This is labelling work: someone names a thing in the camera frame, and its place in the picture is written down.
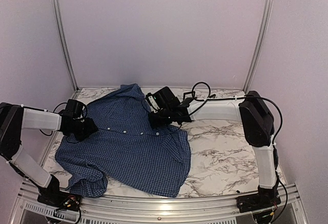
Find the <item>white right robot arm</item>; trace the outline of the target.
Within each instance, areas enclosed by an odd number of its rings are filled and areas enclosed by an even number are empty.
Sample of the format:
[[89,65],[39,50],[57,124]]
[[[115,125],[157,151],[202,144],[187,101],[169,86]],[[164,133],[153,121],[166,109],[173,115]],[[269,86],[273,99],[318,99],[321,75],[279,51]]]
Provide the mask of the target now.
[[148,93],[146,101],[153,108],[148,119],[153,129],[171,123],[191,123],[198,120],[230,120],[240,122],[247,143],[255,153],[259,173],[256,194],[239,197],[239,207],[260,207],[279,204],[277,173],[278,154],[274,145],[274,117],[256,91],[243,97],[198,99],[195,91],[184,93],[179,100],[169,87],[154,94]]

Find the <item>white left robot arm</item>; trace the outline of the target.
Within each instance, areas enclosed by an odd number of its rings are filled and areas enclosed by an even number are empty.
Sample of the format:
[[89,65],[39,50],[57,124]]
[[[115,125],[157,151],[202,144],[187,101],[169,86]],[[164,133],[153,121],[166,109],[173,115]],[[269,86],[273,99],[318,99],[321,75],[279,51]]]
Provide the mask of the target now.
[[45,149],[41,143],[47,141],[37,134],[41,130],[73,135],[83,141],[97,132],[96,124],[87,117],[86,105],[74,99],[69,99],[59,112],[1,103],[1,157],[37,187],[39,202],[55,207],[78,203],[81,196],[61,191],[59,180],[38,163],[37,152]]

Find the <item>blue plaid shirt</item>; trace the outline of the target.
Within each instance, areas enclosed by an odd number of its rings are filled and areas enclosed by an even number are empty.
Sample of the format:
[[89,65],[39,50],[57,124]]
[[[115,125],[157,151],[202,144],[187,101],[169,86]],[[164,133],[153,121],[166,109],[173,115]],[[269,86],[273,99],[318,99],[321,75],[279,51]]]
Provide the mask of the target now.
[[152,129],[139,85],[121,85],[87,110],[98,131],[83,141],[64,136],[55,153],[71,175],[69,192],[100,197],[112,178],[148,194],[178,195],[191,167],[188,134],[172,125]]

